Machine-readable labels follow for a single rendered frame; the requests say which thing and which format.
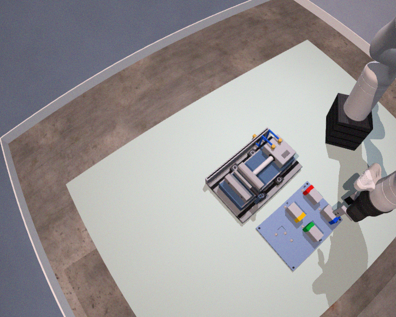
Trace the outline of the pale pink block with red end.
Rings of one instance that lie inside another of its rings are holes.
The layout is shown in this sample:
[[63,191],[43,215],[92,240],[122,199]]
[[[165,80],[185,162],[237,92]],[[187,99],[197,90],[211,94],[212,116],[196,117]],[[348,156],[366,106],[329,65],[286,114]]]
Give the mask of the pale pink block with red end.
[[319,194],[319,192],[310,185],[303,194],[307,197],[307,199],[313,204],[317,204],[323,197]]

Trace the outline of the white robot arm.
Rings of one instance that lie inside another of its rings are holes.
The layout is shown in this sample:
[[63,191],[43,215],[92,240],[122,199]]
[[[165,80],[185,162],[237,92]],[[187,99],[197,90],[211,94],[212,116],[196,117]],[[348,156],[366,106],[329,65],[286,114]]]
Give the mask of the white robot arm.
[[[376,33],[369,52],[375,61],[366,64],[344,104],[345,114],[354,121],[366,119],[396,79],[396,16]],[[396,171],[385,177],[383,191],[396,204]]]

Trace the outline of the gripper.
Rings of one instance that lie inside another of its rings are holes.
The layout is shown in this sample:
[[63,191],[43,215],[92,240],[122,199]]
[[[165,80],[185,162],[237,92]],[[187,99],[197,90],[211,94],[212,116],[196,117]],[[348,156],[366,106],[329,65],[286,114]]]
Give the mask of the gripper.
[[359,222],[367,216],[379,216],[396,209],[396,204],[385,196],[383,191],[385,177],[381,177],[381,172],[378,163],[373,163],[367,168],[354,182],[357,191],[344,199],[348,205],[351,205],[348,208],[343,205],[332,213],[337,218],[346,214],[351,221]]

